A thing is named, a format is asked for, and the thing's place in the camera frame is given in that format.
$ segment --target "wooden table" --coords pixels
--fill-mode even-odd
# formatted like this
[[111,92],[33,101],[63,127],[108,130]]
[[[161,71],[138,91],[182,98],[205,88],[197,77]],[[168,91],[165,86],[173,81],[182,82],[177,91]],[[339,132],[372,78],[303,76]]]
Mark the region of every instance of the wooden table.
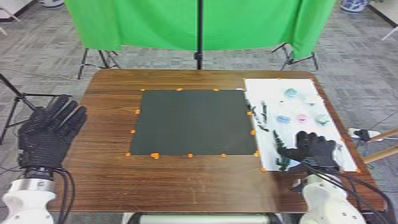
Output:
[[[314,76],[307,72],[101,70],[81,99],[88,120],[72,143],[65,167],[76,180],[72,211],[303,212],[301,195],[289,191],[298,174],[259,171],[253,156],[125,156],[140,107],[140,89],[236,89],[243,78],[312,78],[360,173],[374,184],[349,136]],[[364,199],[381,209],[365,188]],[[60,201],[51,204],[58,209]]]

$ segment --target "white paper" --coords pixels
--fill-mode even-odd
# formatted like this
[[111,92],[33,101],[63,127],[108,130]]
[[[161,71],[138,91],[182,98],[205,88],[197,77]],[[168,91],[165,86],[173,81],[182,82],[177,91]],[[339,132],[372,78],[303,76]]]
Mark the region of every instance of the white paper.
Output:
[[[296,97],[292,98],[284,96],[284,91],[289,88],[296,90]],[[250,106],[255,107],[255,114],[262,111],[260,102],[266,105],[264,127],[269,129],[268,132],[260,130],[255,117],[252,116],[262,168],[269,171],[278,170],[275,159],[280,156],[275,150],[275,139],[271,133],[275,130],[285,148],[294,148],[294,135],[298,131],[305,131],[307,133],[314,132],[319,136],[324,136],[326,140],[333,140],[337,145],[340,145],[335,150],[333,159],[342,170],[355,171],[356,165],[344,142],[340,141],[340,135],[332,118],[324,126],[321,126],[314,120],[317,115],[324,114],[330,117],[330,114],[324,108],[323,99],[317,96],[312,81],[308,79],[244,79],[244,89],[244,97]],[[303,123],[296,120],[296,115],[300,114],[307,116],[307,121]],[[278,115],[285,115],[291,118],[291,122],[287,124],[276,121]]]

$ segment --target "light stand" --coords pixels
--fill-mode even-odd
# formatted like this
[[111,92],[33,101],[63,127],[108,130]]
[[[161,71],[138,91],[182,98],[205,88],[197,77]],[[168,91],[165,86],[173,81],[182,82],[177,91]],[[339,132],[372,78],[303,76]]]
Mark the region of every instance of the light stand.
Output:
[[21,93],[13,87],[13,85],[10,84],[5,76],[0,74],[0,81],[3,82],[3,85],[6,86],[6,88],[10,89],[10,91],[13,92],[15,94],[15,97],[13,97],[13,104],[12,104],[12,108],[10,108],[10,112],[8,112],[8,117],[6,117],[6,121],[5,121],[5,126],[3,126],[3,132],[1,132],[1,136],[0,136],[0,145],[3,143],[3,137],[5,137],[5,133],[6,133],[6,130],[10,127],[17,126],[19,124],[24,123],[24,121],[19,121],[15,122],[13,124],[10,124],[10,120],[12,120],[12,117],[13,117],[13,112],[15,112],[15,106],[17,106],[17,103],[22,102],[24,105],[28,106],[28,108],[31,110],[35,110],[35,106],[31,104],[31,102],[28,101],[26,99],[26,96],[42,96],[42,97],[56,97],[60,95],[53,95],[53,94],[29,94],[29,93]]
[[193,54],[197,70],[202,70],[202,1],[204,0],[197,0],[197,52]]

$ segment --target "white wall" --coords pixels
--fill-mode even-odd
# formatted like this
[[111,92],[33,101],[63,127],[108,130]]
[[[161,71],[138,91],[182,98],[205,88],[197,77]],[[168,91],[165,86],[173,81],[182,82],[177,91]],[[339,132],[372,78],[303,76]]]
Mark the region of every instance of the white wall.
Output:
[[381,3],[371,3],[376,10],[398,24],[398,0],[383,0]]
[[[0,0],[0,6],[13,14],[29,2],[31,0]],[[0,19],[6,19],[6,18],[8,18],[8,15],[5,14],[3,10],[0,10]]]

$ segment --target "robotic arm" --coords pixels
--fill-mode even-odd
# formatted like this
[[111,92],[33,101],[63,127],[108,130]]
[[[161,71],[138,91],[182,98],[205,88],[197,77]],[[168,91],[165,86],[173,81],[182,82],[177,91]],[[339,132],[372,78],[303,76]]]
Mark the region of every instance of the robotic arm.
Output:
[[[292,191],[303,195],[307,202],[307,213],[301,216],[300,224],[365,224],[362,214],[346,200],[339,166],[333,161],[335,142],[326,141],[314,133],[296,133],[296,149],[282,151],[282,156],[300,162],[289,170],[307,172],[308,176],[292,185]],[[396,223],[394,217],[381,217],[381,223]]]
[[53,224],[45,204],[54,199],[53,172],[61,172],[72,138],[79,132],[86,115],[85,108],[77,108],[76,101],[61,95],[47,108],[35,108],[22,124],[19,134],[17,158],[24,169],[22,177],[12,181],[3,203],[8,216],[1,224]]

